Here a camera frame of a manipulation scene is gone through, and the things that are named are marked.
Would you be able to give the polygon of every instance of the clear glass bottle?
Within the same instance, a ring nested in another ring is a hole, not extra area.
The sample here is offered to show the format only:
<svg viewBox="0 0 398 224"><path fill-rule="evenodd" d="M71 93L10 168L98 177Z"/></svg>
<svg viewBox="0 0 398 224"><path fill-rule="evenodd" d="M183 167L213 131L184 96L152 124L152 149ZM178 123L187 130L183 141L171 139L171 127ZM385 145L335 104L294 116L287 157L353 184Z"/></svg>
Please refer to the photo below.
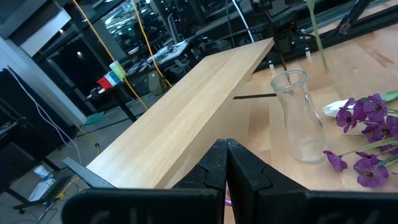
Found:
<svg viewBox="0 0 398 224"><path fill-rule="evenodd" d="M322 132L322 123L315 111L307 86L307 74L290 70L271 81L284 109L285 127L289 135L293 157L306 163L320 162L328 150Z"/></svg>

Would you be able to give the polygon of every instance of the red object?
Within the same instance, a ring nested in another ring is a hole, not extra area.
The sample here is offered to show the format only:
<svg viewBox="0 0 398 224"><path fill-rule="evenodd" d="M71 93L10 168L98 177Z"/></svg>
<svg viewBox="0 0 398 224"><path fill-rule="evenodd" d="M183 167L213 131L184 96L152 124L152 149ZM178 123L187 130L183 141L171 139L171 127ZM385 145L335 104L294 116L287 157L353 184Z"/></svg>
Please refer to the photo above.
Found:
<svg viewBox="0 0 398 224"><path fill-rule="evenodd" d="M102 77L100 80L97 81L97 83L105 90L112 88L112 85L105 77Z"/></svg>

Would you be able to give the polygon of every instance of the ceiling light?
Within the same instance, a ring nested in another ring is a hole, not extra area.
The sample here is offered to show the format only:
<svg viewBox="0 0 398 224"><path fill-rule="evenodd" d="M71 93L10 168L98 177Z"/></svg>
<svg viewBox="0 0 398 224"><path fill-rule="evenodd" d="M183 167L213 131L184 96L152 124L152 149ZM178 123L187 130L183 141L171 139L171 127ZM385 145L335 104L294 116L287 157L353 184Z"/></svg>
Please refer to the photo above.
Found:
<svg viewBox="0 0 398 224"><path fill-rule="evenodd" d="M108 25L108 24L111 23L111 21L112 21L112 17L107 18L107 19L105 20L105 24Z"/></svg>

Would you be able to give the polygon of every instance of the white cable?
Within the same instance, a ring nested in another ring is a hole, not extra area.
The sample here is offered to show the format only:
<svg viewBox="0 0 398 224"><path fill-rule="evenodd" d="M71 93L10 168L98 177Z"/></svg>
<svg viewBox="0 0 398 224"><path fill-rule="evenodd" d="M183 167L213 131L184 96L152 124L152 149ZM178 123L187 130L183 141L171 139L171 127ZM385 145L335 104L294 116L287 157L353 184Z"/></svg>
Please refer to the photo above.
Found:
<svg viewBox="0 0 398 224"><path fill-rule="evenodd" d="M246 20L244 19L242 12L239 10L238 5L236 4L236 0L232 0L232 2L234 3L234 6L235 6L236 10L238 10L238 12L239 12L239 15L240 15L241 18L242 18L242 21L243 21L244 26L245 26L246 29L248 30L248 33L249 33L251 42L254 43L254 39L253 39L253 36L251 35L251 32L250 32L249 27L248 27L248 24L246 23Z"/></svg>
<svg viewBox="0 0 398 224"><path fill-rule="evenodd" d="M62 137L60 131L72 142L72 144L73 144L73 145L75 146L75 148L76 148L76 151L77 151L77 154L78 154L78 157L79 157L79 162L80 162L80 164L81 164L81 154L80 154L80 150L79 150L78 146L73 142L73 140L72 140L60 127L58 127L57 124L55 124L55 122L51 119L51 117L47 114L47 112L43 109L43 107L41 107L41 106L36 102L36 100L33 98L33 96L29 94L29 92L25 89L25 87L22 85L22 83L21 83L21 82L19 81L19 79L16 77L16 74L14 73L14 71L12 71L11 69L9 69L9 71L10 71L11 76L14 77L15 80L17 80L19 86L21 86L21 88L25 91L25 93L27 94L27 96L35 103L36 109L37 109L37 111L39 112L39 115L43 118L43 120L46 121L48 124L50 124L51 126L53 126L53 127L57 130L57 132L59 133L59 135L60 135L60 137L61 137L63 143L65 143L65 145L71 147L71 145L69 145L69 144L67 144L67 143L65 142L65 140L63 139L63 137ZM44 112L44 114L49 118L49 120L50 120L51 122L44 118L44 116L42 115L42 113L40 112L39 109L41 109L41 110Z"/></svg>

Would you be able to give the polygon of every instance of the gray floor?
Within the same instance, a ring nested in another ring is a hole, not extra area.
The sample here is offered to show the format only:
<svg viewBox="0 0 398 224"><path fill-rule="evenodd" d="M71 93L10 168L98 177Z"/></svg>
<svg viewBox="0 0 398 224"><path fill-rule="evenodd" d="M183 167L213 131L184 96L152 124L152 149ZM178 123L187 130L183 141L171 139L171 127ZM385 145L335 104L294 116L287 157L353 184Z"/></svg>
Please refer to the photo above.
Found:
<svg viewBox="0 0 398 224"><path fill-rule="evenodd" d="M147 106L152 106L160 97L161 96L146 96L143 98L143 101ZM130 107L134 114L145 112L145 108L136 101L128 104L128 107ZM103 119L101 119L99 122L84 126L83 130L85 132L90 132L126 118L127 116L123 113L123 111L120 110L120 108L115 108L111 111L108 111L104 115ZM78 144L81 153L82 164L85 166L95 158L97 149L95 148L94 144L96 142L101 146L101 151L106 149L106 147L110 145L121 133L123 133L124 130L130 127L131 124L132 122L128 119L118 124L95 131L89 135L76 138L76 143ZM78 156L76 149L74 147L64 146L62 150L55 150L48 156L48 158L59 167L65 167L65 165L62 163L62 160L66 157L71 157L77 161ZM21 195L28 197L39 182L40 178L38 176L36 176L33 172L28 172L25 176L20 178L12 185L12 189L19 192ZM77 192L77 190L85 188L87 188L87 185L79 179L76 181L76 185L71 185L68 188L65 198L71 197ZM26 213L20 215L11 208L11 206L17 205L18 203L19 202L17 200L12 198L7 193L0 195L0 224L35 223L45 210L43 205L37 205L27 208ZM60 214L64 203L65 200L58 201L52 207L53 210L50 210L40 223L61 223Z"/></svg>

